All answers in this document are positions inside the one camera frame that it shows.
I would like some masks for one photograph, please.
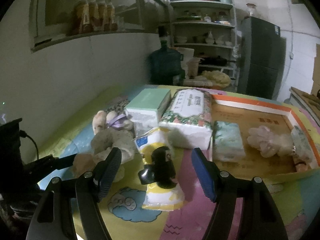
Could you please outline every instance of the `blue gripper pad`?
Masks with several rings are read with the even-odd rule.
[[[212,202],[215,202],[217,195],[214,190],[214,180],[208,171],[209,161],[206,159],[200,148],[194,148],[191,153],[191,161],[196,171],[204,194]]]

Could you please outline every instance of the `gray refrigerator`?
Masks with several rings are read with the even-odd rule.
[[[285,41],[280,27],[249,17],[241,24],[242,49],[237,92],[275,100],[284,69]]]

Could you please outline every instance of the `plush teddy bear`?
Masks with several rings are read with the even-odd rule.
[[[114,182],[124,177],[123,163],[134,158],[137,148],[133,142],[133,133],[130,132],[133,123],[124,114],[118,115],[116,111],[108,114],[101,110],[92,120],[94,137],[91,141],[93,154],[77,154],[73,162],[73,173],[79,177],[86,171],[92,171],[96,164],[107,158],[113,147],[121,150],[122,160]]]
[[[92,120],[94,135],[110,126],[117,130],[131,131],[133,129],[133,122],[128,120],[125,114],[118,115],[116,111],[111,111],[108,114],[103,110],[97,112]]]

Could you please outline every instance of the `blue cloud pattern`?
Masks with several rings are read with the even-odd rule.
[[[145,191],[124,187],[110,199],[109,211],[125,221],[152,222],[161,214],[161,211],[143,209],[145,196]]]

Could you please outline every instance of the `table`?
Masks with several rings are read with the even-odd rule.
[[[94,114],[98,110],[106,109],[108,105],[112,106],[112,104],[116,102],[116,100],[113,100],[113,102],[110,101],[112,98],[118,98],[118,100],[127,98],[128,100],[132,100],[146,87],[157,86],[137,87],[135,90],[131,90],[131,92],[121,88],[106,91],[63,124],[52,138],[40,149],[40,157],[48,154],[64,157],[74,153],[90,151],[90,141],[93,138],[91,122]],[[181,88],[170,86],[159,87],[170,88],[172,92],[177,88]],[[219,90],[204,90],[216,94],[254,98]],[[263,98],[254,99],[290,106]],[[311,132],[320,133],[320,128],[307,111],[298,109],[295,106],[290,107],[295,111],[299,111],[300,115],[305,115],[304,119],[302,118],[301,120],[310,131],[312,130]],[[101,215],[114,240],[200,240],[202,238],[215,204],[211,203],[209,199],[204,196],[194,170],[190,169],[192,166],[190,153],[190,150],[175,150],[176,157],[174,159],[174,164],[178,175],[178,181],[181,188],[184,190],[186,200],[189,201],[189,203],[182,209],[173,212],[141,209],[136,209],[136,212],[130,212],[124,206],[114,207],[112,201],[117,197],[117,194],[124,197],[132,197],[137,206],[141,206],[145,196],[146,187],[140,184],[140,181],[136,176],[137,172],[142,170],[143,167],[140,155],[136,155],[134,160],[124,164],[125,178],[120,182],[113,184],[108,196],[99,203]],[[59,176],[62,179],[73,178],[70,168],[54,171],[39,183],[40,187],[45,189],[50,179],[55,176]],[[286,182],[283,184],[283,187],[282,191],[274,193],[272,196],[284,224],[286,225],[289,239],[299,239],[320,207],[320,171],[315,172],[313,176],[308,178]],[[240,204],[241,200],[238,201],[236,206],[235,225],[240,218]],[[84,238],[75,201],[72,201],[72,207],[76,232],[79,236]],[[229,237],[230,240],[236,239],[236,230],[237,228],[233,226],[231,229],[232,233]]]

